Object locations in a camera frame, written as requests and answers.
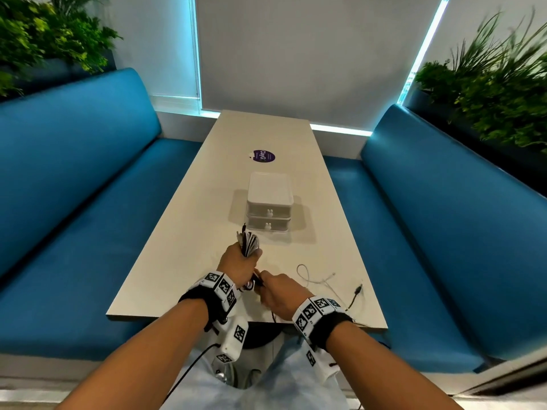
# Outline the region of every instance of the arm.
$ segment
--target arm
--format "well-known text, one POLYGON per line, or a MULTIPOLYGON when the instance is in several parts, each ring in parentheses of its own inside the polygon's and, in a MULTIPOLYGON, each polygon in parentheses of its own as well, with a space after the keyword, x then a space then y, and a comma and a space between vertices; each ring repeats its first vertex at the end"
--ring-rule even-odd
MULTIPOLYGON (((217 270, 239 288, 250 280, 261 254, 257 250, 246 259, 235 243, 217 270)), ((180 302, 114 351, 58 409, 159 409, 208 320, 204 301, 180 302)))
MULTIPOLYGON (((313 294, 287 275, 260 274, 261 302, 291 321, 313 294)), ((355 324, 343 322, 331 332, 326 348, 367 410, 457 410, 461 407, 437 386, 355 324)))

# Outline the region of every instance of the person's left hand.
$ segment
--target person's left hand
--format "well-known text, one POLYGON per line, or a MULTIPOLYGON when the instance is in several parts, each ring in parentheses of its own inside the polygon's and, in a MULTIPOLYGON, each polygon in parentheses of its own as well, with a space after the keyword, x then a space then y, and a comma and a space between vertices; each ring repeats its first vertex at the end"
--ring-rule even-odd
POLYGON ((222 255, 217 271, 227 274, 239 289, 250 281, 261 255, 262 249, 256 249, 252 255, 245 257, 241 254, 240 244, 234 243, 222 255))

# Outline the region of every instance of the box lid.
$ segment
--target box lid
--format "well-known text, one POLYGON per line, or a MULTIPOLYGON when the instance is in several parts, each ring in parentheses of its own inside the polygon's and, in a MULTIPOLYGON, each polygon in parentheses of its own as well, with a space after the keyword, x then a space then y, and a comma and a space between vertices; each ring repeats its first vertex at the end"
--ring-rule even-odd
POLYGON ((249 204, 292 206, 294 200, 289 176, 277 173, 251 173, 247 201, 249 204))

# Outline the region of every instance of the plastic drawer organizer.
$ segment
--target plastic drawer organizer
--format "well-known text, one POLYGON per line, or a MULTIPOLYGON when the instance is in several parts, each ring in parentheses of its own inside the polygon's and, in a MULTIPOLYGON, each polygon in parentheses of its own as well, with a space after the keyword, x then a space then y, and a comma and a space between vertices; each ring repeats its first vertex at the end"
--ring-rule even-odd
POLYGON ((287 174, 252 173, 247 195, 247 228, 288 232, 293 203, 287 174))

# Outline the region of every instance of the person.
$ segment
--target person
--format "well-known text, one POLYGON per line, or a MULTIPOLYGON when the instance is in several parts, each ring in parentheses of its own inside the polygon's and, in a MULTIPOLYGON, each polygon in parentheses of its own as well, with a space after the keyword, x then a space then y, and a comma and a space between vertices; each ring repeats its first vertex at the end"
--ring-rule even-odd
MULTIPOLYGON (((235 243, 222 255, 217 271, 240 288, 251 279, 261 254, 259 249, 245 258, 235 243)), ((264 283, 258 289, 262 304, 286 321, 291 321, 297 308, 313 296, 287 275, 263 271, 260 277, 264 283)), ((182 300, 114 351, 58 409, 348 408, 334 378, 320 385, 311 367, 300 365, 297 348, 285 347, 256 386, 238 390, 196 365, 164 404, 184 363, 192 358, 192 348, 208 319, 203 299, 182 300)), ((325 347, 366 410, 461 409, 352 322, 337 324, 325 347)))

